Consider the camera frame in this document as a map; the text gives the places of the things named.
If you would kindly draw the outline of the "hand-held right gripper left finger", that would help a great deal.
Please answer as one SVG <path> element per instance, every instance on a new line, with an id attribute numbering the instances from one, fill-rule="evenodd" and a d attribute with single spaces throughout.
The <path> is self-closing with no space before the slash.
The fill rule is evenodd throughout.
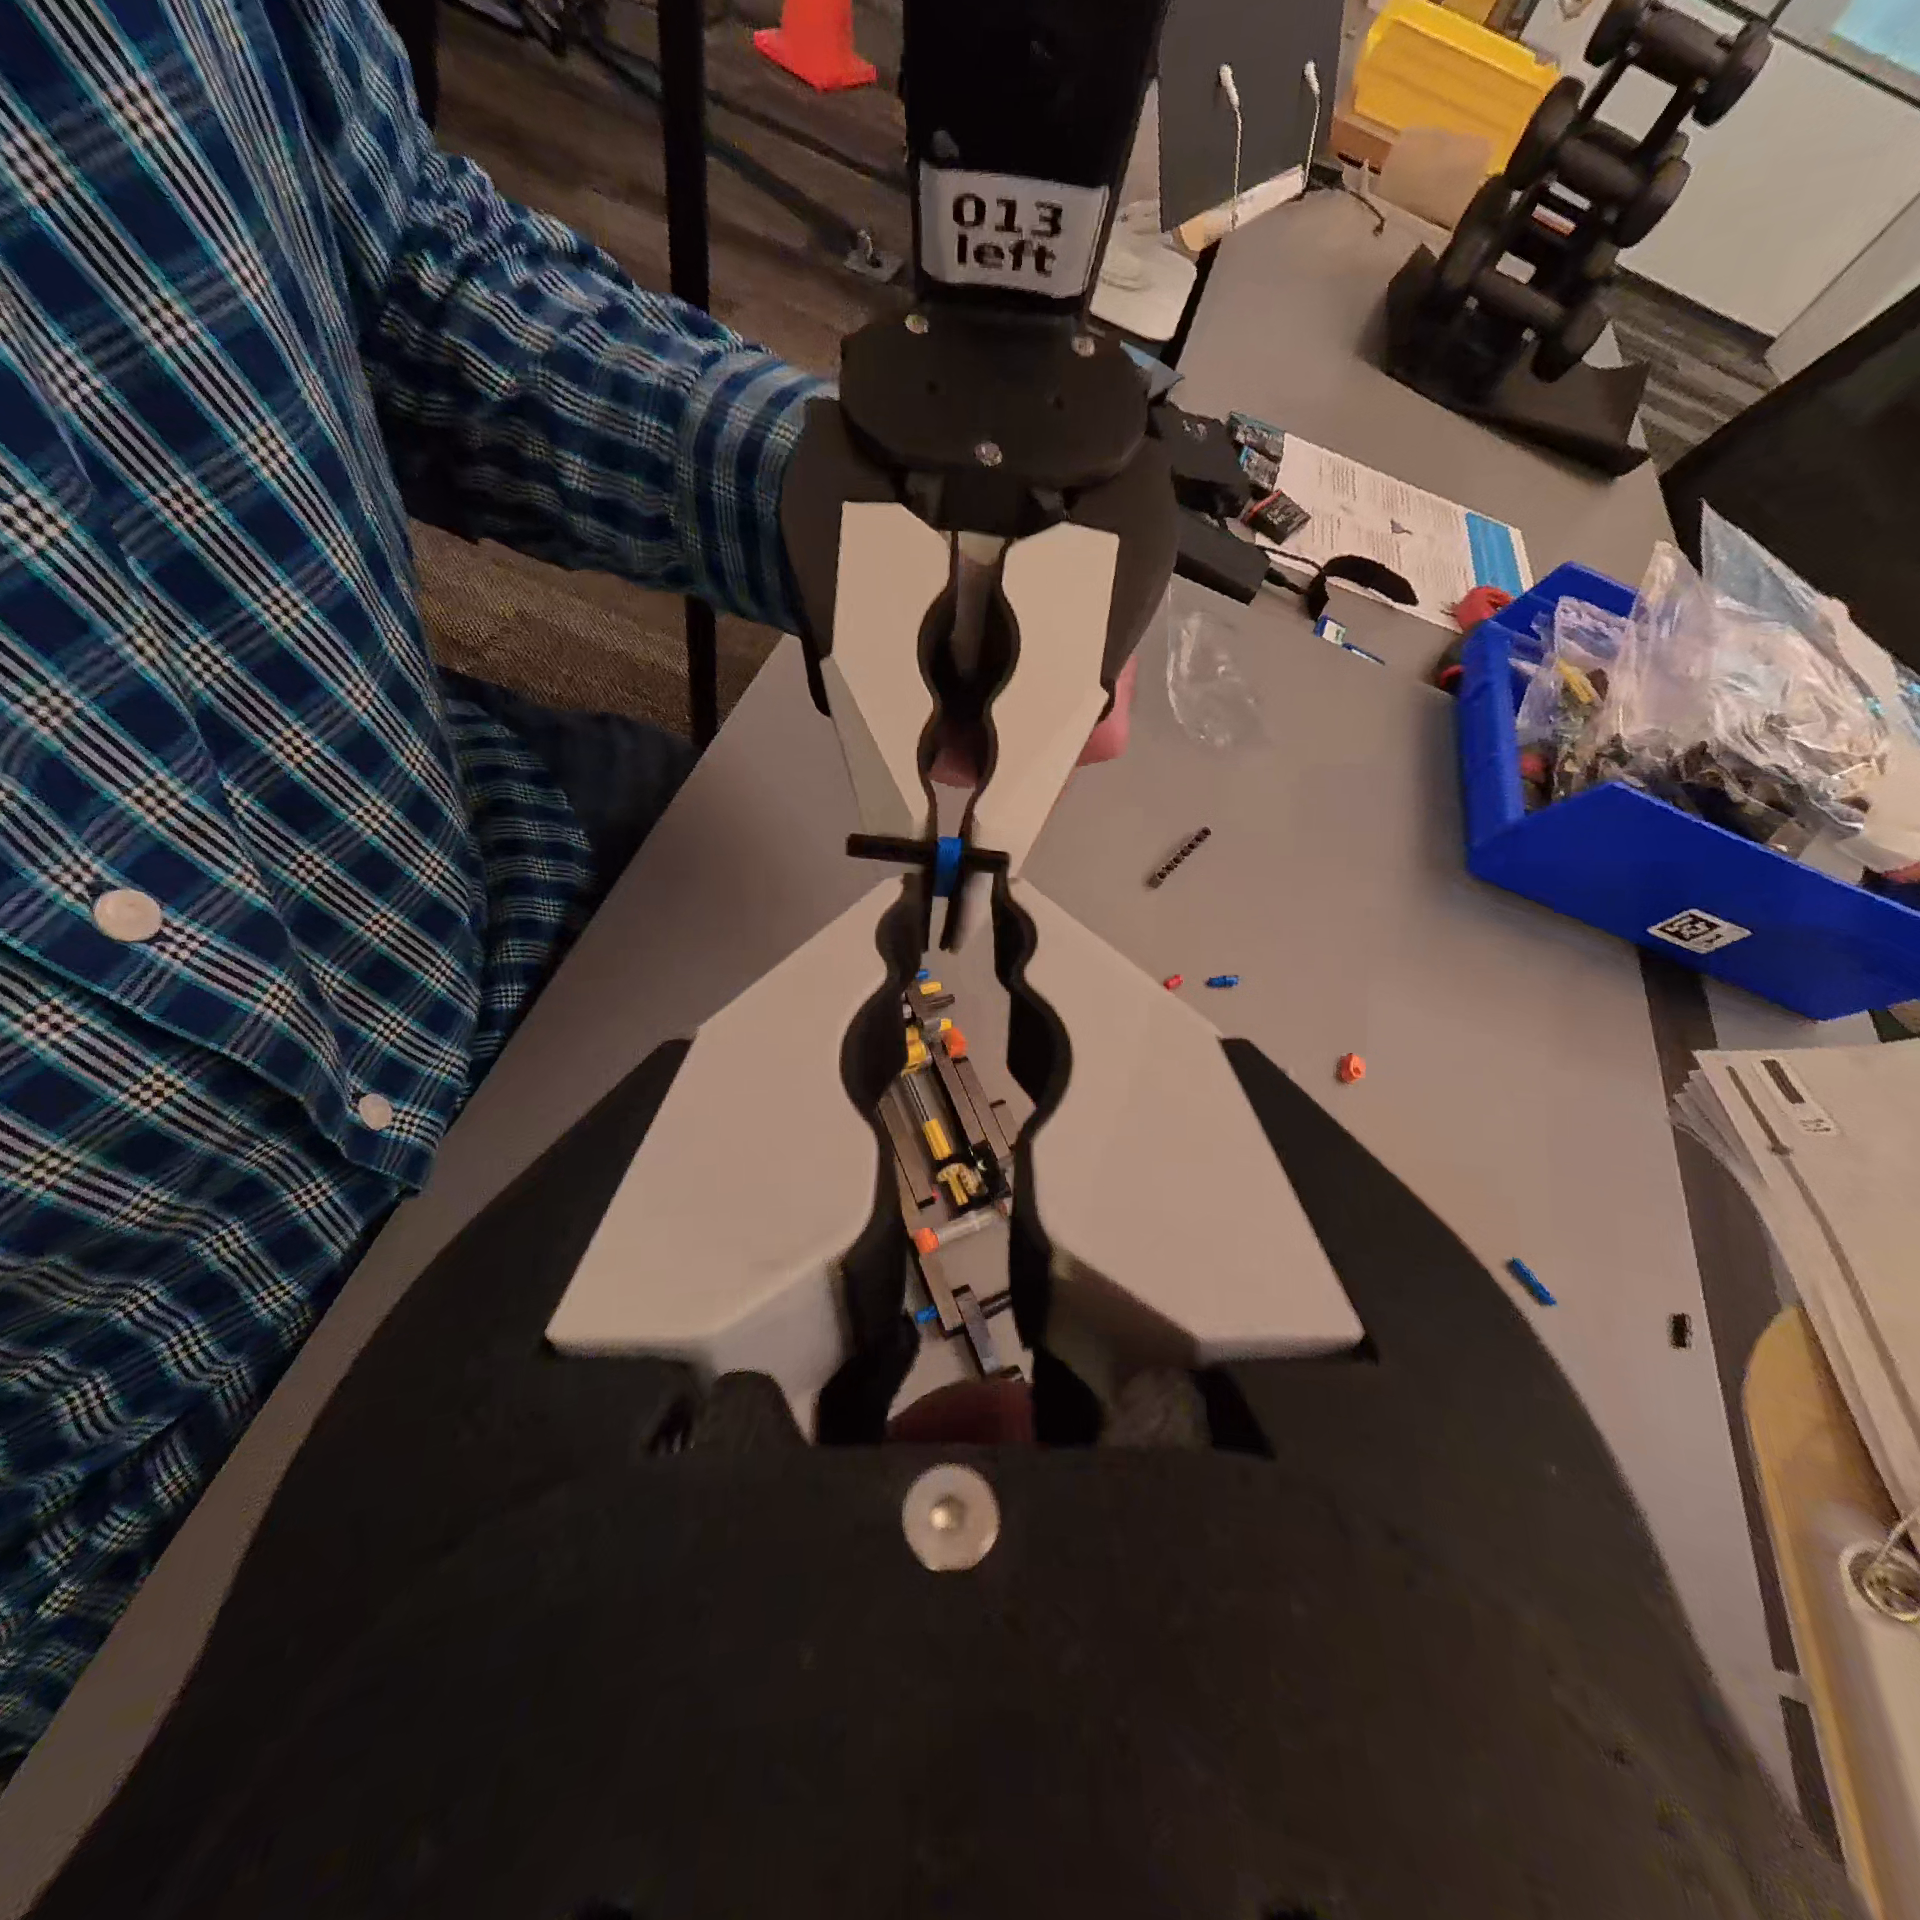
<path id="1" fill-rule="evenodd" d="M 767 1377 L 826 1444 L 882 1437 L 918 1356 L 880 1097 L 906 1062 L 927 883 L 880 881 L 661 1047 L 662 1097 L 544 1339 Z"/>

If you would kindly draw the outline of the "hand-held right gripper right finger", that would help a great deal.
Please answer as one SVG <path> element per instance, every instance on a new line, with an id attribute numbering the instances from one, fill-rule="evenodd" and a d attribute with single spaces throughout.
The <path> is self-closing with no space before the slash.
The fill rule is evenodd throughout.
<path id="1" fill-rule="evenodd" d="M 1208 1426 L 1221 1367 L 1330 1359 L 1365 1327 L 1248 1077 L 1175 993 L 1031 881 L 992 886 L 1015 1140 L 1011 1298 L 1042 1444 L 1091 1446 L 1147 1405 Z"/>

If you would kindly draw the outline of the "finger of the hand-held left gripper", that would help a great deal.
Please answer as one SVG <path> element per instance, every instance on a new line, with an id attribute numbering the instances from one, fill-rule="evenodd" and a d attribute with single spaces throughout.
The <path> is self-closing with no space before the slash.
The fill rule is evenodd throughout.
<path id="1" fill-rule="evenodd" d="M 920 742 L 932 691 L 920 636 L 954 586 L 954 545 L 900 503 L 840 515 L 829 647 L 829 719 L 859 829 L 924 841 L 932 799 Z"/>
<path id="2" fill-rule="evenodd" d="M 999 601 L 1012 661 L 986 705 L 992 748 L 972 806 L 972 843 L 1023 861 L 1102 715 L 1116 534 L 1056 523 L 1008 545 Z"/>

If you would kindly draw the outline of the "black lego chassis assembly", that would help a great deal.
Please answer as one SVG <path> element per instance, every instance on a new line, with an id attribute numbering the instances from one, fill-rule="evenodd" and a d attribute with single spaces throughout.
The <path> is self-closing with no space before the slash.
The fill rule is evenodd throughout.
<path id="1" fill-rule="evenodd" d="M 900 995 L 902 1067 L 880 1101 L 924 1338 L 962 1377 L 1031 1378 L 1011 1283 L 1018 1127 L 975 1070 L 955 995 L 916 972 Z"/>

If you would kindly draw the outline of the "lego instruction booklet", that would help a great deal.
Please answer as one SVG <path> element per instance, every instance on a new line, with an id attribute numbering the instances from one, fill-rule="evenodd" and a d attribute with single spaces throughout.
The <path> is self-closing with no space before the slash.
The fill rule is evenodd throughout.
<path id="1" fill-rule="evenodd" d="M 1915 1514 L 1915 1039 L 1708 1050 L 1671 1116 L 1744 1189 L 1888 1499 Z"/>

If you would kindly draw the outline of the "person's left forearm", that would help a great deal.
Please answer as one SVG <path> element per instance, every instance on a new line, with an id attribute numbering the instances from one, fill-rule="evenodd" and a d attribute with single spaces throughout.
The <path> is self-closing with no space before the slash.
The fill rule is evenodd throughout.
<path id="1" fill-rule="evenodd" d="M 578 234 L 407 234 L 364 346 L 421 521 L 797 633 L 781 492 L 828 387 Z"/>

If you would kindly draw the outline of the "clear bags of lego parts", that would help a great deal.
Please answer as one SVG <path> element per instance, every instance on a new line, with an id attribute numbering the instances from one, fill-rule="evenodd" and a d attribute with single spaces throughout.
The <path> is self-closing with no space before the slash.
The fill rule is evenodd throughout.
<path id="1" fill-rule="evenodd" d="M 1623 785 L 1884 893 L 1917 883 L 1917 678 L 1851 611 L 1706 510 L 1624 612 L 1565 591 L 1516 657 L 1520 794 Z"/>

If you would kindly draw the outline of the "clear plastic bag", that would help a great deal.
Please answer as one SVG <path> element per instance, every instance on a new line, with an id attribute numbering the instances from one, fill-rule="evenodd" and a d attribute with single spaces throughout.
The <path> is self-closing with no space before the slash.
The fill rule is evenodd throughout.
<path id="1" fill-rule="evenodd" d="M 1239 636 L 1222 614 L 1168 605 L 1164 683 L 1172 723 L 1195 748 L 1231 755 L 1269 742 L 1258 687 L 1240 669 Z"/>

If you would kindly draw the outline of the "black electronic device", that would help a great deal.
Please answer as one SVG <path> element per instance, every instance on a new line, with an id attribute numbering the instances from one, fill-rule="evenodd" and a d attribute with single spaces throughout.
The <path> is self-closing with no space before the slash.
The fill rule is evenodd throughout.
<path id="1" fill-rule="evenodd" d="M 1156 399 L 1147 429 L 1168 452 L 1176 501 L 1172 574 L 1237 605 L 1254 603 L 1272 557 L 1309 526 L 1307 508 L 1279 484 L 1277 460 L 1240 445 L 1219 418 Z"/>

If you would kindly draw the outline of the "white instruction sheet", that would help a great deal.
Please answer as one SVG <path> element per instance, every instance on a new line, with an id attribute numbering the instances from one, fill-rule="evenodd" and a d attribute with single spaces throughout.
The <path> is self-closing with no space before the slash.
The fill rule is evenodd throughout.
<path id="1" fill-rule="evenodd" d="M 1279 442 L 1277 486 L 1307 513 L 1275 548 L 1286 577 L 1307 580 L 1336 557 L 1374 559 L 1414 591 L 1412 614 L 1435 628 L 1476 587 L 1520 597 L 1534 587 L 1522 532 L 1509 521 L 1461 508 L 1390 473 L 1309 444 Z"/>

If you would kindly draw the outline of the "orange traffic cone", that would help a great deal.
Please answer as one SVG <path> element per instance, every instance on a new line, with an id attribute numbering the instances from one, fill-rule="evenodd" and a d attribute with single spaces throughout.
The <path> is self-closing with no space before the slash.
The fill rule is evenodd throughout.
<path id="1" fill-rule="evenodd" d="M 847 0 L 781 3 L 774 25 L 751 33 L 751 46 L 789 77 L 820 93 L 877 83 L 877 66 L 856 51 Z"/>

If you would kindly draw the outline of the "small red black object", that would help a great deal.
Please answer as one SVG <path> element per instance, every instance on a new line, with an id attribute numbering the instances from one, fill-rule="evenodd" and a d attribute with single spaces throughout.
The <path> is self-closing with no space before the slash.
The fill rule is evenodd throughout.
<path id="1" fill-rule="evenodd" d="M 1516 601 L 1516 594 L 1498 586 L 1476 586 L 1467 590 L 1451 609 L 1456 636 L 1446 643 L 1431 669 L 1431 683 L 1444 692 L 1456 692 L 1462 674 L 1462 651 L 1469 636 L 1491 617 L 1504 612 Z"/>

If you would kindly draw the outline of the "blue storage bin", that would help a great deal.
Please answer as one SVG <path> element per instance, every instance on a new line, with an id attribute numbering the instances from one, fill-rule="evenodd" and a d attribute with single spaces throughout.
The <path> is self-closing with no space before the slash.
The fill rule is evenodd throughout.
<path id="1" fill-rule="evenodd" d="M 1912 906 L 1630 785 L 1525 805 L 1520 661 L 1538 657 L 1534 628 L 1567 597 L 1619 614 L 1635 601 L 1624 582 L 1565 563 L 1462 641 L 1456 770 L 1469 874 L 1807 1020 L 1912 1001 Z"/>

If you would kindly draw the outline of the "yellow storage bin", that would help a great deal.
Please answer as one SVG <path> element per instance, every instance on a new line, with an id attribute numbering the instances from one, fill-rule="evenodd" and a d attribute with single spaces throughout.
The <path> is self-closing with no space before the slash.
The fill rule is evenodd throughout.
<path id="1" fill-rule="evenodd" d="M 1448 6 L 1392 3 L 1360 43 L 1350 110 L 1395 134 L 1483 137 L 1499 165 L 1562 77 L 1554 62 Z"/>

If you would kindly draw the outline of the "black dumbbell rack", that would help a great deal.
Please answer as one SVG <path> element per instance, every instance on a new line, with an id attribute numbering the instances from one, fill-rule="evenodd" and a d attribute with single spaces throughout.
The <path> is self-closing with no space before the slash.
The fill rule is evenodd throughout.
<path id="1" fill-rule="evenodd" d="M 1676 5 L 1608 5 L 1587 47 L 1596 83 L 1554 83 L 1446 244 L 1416 246 L 1388 284 L 1383 370 L 1592 473 L 1643 467 L 1647 373 L 1590 364 L 1605 290 L 1691 181 L 1685 124 L 1733 111 L 1770 47 L 1763 19 L 1716 33 Z"/>

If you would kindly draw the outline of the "person's plaid shirt torso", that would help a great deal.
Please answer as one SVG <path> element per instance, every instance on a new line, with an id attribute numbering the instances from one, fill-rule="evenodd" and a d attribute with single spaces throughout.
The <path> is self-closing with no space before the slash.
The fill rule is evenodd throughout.
<path id="1" fill-rule="evenodd" d="M 368 5 L 5 5 L 5 1771 L 586 919 L 364 357 L 514 219 Z"/>

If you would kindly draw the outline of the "black chair back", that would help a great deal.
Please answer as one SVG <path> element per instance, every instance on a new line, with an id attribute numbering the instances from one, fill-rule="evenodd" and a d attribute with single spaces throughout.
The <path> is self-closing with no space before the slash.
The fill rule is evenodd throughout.
<path id="1" fill-rule="evenodd" d="M 1917 667 L 1917 293 L 1682 454 L 1662 490 L 1691 559 L 1712 508 Z"/>

